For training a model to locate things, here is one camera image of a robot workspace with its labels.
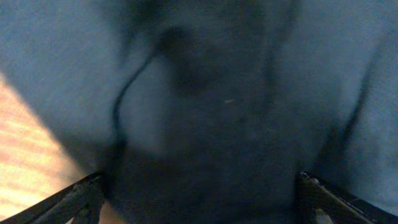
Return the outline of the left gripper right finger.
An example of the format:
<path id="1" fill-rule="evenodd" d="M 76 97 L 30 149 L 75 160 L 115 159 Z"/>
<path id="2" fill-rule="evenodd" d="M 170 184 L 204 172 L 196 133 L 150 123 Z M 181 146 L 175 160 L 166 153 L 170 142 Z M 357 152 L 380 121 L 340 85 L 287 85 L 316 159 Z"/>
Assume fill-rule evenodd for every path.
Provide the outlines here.
<path id="1" fill-rule="evenodd" d="M 297 177 L 295 205 L 303 224 L 397 224 L 397 216 L 308 172 Z"/>

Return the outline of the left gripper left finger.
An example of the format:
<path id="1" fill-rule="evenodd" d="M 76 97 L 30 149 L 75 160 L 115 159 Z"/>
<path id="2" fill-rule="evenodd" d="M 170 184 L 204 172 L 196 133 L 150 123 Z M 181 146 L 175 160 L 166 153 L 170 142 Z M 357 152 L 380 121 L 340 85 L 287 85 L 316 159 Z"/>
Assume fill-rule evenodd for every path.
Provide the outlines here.
<path id="1" fill-rule="evenodd" d="M 91 174 L 1 224 L 98 224 L 104 201 L 104 178 Z"/>

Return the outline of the navy blue shorts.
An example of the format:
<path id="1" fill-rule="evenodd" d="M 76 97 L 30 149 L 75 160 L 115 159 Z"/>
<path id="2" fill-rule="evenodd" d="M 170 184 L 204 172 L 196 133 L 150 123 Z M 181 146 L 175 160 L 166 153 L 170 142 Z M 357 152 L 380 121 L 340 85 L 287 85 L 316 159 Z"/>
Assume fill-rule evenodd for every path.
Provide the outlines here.
<path id="1" fill-rule="evenodd" d="M 2 1 L 1 71 L 128 223 L 397 213 L 396 1 Z"/>

